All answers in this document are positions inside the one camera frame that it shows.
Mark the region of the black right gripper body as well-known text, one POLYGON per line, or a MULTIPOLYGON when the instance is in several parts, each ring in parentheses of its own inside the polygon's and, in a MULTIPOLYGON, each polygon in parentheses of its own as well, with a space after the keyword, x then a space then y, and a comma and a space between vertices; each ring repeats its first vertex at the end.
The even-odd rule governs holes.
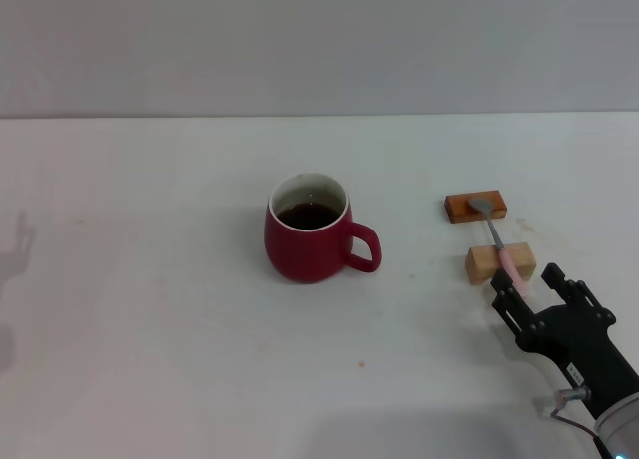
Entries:
POLYGON ((516 315, 516 344, 552 361, 571 386, 587 387, 586 409, 602 414, 638 391, 638 374, 608 336, 614 322, 610 311, 591 306, 526 311, 516 315))

